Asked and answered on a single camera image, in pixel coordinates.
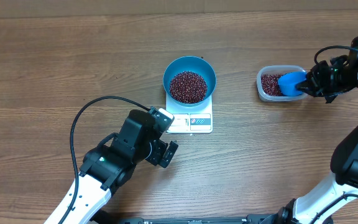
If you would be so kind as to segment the blue plastic measuring scoop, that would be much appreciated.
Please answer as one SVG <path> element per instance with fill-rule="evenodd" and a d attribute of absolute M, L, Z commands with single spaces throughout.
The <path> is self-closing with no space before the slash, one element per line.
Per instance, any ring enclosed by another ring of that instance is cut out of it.
<path fill-rule="evenodd" d="M 291 72 L 280 77 L 277 81 L 280 91 L 285 96 L 298 96 L 303 92 L 296 85 L 306 80 L 306 72 Z"/>

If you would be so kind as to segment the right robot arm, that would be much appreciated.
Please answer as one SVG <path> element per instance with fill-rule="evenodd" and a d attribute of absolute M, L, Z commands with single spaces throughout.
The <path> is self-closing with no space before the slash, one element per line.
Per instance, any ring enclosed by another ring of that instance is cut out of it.
<path fill-rule="evenodd" d="M 358 88 L 358 37 L 346 47 L 349 54 L 316 61 L 307 74 L 288 73 L 278 80 L 285 96 L 301 93 L 331 103 Z M 335 148 L 330 173 L 306 195 L 291 200 L 264 223 L 332 223 L 332 215 L 358 198 L 358 126 Z"/>

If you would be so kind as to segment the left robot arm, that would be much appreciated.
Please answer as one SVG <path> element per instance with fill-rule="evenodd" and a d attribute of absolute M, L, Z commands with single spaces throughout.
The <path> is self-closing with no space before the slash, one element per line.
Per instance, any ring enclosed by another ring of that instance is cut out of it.
<path fill-rule="evenodd" d="M 165 143 L 160 137 L 173 120 L 163 108 L 130 111 L 119 133 L 108 135 L 86 153 L 78 180 L 46 222 L 88 223 L 132 177 L 139 162 L 146 160 L 166 168 L 178 145 L 175 141 Z"/>

